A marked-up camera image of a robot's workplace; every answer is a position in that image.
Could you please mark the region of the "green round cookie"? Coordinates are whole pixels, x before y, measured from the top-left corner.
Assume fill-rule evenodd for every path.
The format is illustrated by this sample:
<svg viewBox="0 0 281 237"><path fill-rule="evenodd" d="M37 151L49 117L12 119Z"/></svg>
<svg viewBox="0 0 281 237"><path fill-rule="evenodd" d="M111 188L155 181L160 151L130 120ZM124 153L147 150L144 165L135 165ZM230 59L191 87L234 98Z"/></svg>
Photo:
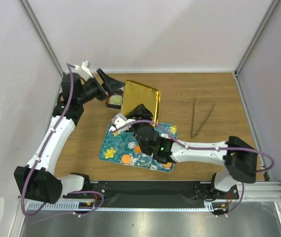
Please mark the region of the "green round cookie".
<svg viewBox="0 0 281 237"><path fill-rule="evenodd" d="M122 98L120 96L113 98L113 103L116 105L121 104Z"/></svg>

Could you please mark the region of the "gold tin lid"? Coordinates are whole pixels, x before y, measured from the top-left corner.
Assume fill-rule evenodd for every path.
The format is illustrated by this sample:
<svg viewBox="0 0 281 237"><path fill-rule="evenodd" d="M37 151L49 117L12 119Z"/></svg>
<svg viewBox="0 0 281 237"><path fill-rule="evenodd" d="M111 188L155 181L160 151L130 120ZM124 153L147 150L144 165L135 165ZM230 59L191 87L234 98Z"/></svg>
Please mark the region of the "gold tin lid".
<svg viewBox="0 0 281 237"><path fill-rule="evenodd" d="M125 82L121 114L128 117L130 113L140 104L153 114L153 121L159 121L161 104L161 92L149 85L134 80Z"/></svg>

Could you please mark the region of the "metal tongs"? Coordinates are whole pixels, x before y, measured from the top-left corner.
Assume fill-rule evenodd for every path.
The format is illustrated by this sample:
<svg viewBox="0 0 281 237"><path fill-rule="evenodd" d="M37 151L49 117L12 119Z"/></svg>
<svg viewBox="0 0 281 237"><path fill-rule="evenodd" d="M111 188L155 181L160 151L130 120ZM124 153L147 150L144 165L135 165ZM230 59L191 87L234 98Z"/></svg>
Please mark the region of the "metal tongs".
<svg viewBox="0 0 281 237"><path fill-rule="evenodd" d="M215 103L207 99L193 99L191 118L191 139L194 139L209 120L215 109Z"/></svg>

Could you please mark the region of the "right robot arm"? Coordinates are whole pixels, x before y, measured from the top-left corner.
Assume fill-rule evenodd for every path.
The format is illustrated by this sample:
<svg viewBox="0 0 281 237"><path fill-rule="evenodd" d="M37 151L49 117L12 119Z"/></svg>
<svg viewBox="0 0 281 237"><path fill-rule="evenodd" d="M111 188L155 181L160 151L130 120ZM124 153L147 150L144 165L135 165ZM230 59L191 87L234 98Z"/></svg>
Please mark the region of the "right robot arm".
<svg viewBox="0 0 281 237"><path fill-rule="evenodd" d="M132 131L141 152L157 162L203 162L222 166L224 169L211 180L210 194L214 198L222 198L237 183L255 183L257 154L239 137L230 136L228 141L217 143L188 143L170 135L163 137L149 124L153 114L143 104L138 105L130 117L137 121Z"/></svg>

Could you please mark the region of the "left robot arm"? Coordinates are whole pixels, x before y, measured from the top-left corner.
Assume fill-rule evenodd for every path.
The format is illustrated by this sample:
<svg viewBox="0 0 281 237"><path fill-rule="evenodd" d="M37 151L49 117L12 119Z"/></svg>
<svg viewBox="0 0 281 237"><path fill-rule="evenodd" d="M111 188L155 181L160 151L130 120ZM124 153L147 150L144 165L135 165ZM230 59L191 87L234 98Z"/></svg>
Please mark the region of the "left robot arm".
<svg viewBox="0 0 281 237"><path fill-rule="evenodd" d="M60 153L84 112L83 105L93 99L106 100L125 85L101 69L97 69L97 74L102 83L90 73L75 71L63 75L62 91L52 113L51 126L34 156L14 171L22 198L55 204L60 197L72 192L81 198L90 195L87 175L72 173L57 178L54 172Z"/></svg>

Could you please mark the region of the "white paper cup front-left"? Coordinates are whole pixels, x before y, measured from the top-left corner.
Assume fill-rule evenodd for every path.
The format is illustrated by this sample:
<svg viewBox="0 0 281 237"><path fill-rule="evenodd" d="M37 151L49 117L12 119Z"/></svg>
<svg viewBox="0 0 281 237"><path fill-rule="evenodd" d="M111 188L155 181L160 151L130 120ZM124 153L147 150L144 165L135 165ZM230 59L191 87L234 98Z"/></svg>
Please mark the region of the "white paper cup front-left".
<svg viewBox="0 0 281 237"><path fill-rule="evenodd" d="M113 95L109 99L109 103L112 105L120 106L122 104L123 97L120 95Z"/></svg>

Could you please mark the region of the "square cookie tin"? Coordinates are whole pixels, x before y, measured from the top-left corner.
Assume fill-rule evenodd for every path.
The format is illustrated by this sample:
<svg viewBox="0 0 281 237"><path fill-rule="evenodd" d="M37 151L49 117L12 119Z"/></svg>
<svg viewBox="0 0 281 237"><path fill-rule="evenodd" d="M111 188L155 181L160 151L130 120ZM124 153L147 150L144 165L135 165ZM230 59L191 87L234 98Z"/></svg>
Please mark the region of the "square cookie tin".
<svg viewBox="0 0 281 237"><path fill-rule="evenodd" d="M120 106L110 104L110 103L109 103L110 97L107 98L106 101L105 101L106 107L107 107L108 109L112 109L112 110L121 110L122 104L121 104Z"/></svg>

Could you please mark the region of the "teal floral tray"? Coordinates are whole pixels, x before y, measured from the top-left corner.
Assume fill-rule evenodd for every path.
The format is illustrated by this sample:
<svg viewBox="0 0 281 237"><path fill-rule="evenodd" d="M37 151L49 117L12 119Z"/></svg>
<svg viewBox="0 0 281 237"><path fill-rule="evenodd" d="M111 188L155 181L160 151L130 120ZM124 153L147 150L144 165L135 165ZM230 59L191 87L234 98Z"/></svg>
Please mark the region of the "teal floral tray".
<svg viewBox="0 0 281 237"><path fill-rule="evenodd" d="M99 153L100 160L166 173L173 171L174 165L165 168L164 164L157 162L152 156L143 154L136 138L133 136L133 132L118 131L111 133L110 128L112 126L113 124L110 122ZM132 157L129 164L123 164L121 161L125 154Z"/></svg>

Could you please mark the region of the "orange dotted cookie front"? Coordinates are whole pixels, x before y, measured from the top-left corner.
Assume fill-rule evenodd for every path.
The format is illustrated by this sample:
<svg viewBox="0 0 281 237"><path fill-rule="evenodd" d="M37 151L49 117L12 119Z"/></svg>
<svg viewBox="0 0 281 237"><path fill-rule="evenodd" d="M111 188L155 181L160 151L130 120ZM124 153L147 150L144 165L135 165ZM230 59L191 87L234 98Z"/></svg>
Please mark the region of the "orange dotted cookie front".
<svg viewBox="0 0 281 237"><path fill-rule="evenodd" d="M132 160L132 157L128 154L122 156L121 161L123 164L129 164Z"/></svg>

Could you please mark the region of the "orange dotted cookie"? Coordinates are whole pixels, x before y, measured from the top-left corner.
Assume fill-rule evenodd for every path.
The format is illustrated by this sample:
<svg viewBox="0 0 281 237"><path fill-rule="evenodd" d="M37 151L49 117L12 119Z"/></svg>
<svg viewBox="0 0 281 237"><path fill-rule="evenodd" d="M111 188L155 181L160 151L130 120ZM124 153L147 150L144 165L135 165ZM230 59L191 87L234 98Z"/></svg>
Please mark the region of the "orange dotted cookie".
<svg viewBox="0 0 281 237"><path fill-rule="evenodd" d="M164 164L163 166L165 167L165 168L170 168L170 167L172 167L172 163L171 162L168 162L168 163L166 163L166 164Z"/></svg>
<svg viewBox="0 0 281 237"><path fill-rule="evenodd" d="M129 164L132 160L132 157L128 154L122 156L121 161L123 164Z"/></svg>

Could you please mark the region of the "orange dotted cookie right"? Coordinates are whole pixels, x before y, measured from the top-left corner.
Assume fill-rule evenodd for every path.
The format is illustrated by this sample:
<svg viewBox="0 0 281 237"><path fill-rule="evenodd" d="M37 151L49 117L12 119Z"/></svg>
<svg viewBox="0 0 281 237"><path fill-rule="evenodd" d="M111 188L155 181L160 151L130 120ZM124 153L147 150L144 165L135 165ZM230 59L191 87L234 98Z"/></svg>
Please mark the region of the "orange dotted cookie right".
<svg viewBox="0 0 281 237"><path fill-rule="evenodd" d="M165 167L165 168L170 168L170 167L172 167L172 163L171 162L168 162L168 163L166 163L166 164L164 164L163 166Z"/></svg>

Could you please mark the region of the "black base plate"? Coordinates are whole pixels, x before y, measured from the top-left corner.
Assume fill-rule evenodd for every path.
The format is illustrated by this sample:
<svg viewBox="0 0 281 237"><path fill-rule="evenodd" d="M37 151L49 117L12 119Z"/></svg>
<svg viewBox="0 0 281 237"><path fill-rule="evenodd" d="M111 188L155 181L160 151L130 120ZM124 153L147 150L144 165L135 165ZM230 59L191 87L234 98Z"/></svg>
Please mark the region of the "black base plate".
<svg viewBox="0 0 281 237"><path fill-rule="evenodd" d="M236 185L225 194L199 181L91 181L88 187L104 196L104 208L203 208L207 200L239 199Z"/></svg>

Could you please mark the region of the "aluminium frame rail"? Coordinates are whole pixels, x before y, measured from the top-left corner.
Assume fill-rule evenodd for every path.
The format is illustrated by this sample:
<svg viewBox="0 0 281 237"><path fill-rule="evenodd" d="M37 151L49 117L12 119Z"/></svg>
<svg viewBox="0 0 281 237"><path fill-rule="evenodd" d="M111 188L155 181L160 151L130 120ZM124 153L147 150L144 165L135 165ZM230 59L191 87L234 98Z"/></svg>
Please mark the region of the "aluminium frame rail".
<svg viewBox="0 0 281 237"><path fill-rule="evenodd" d="M97 191L89 191L83 194L68 194L60 198L55 204L43 205L39 201L27 200L25 210L29 214L42 211L65 211L84 215L90 211L188 211L188 212L218 212L228 213L241 202L281 202L280 182L256 182L254 184L237 184L239 192L238 200L204 202L203 208L104 208L104 196Z"/></svg>

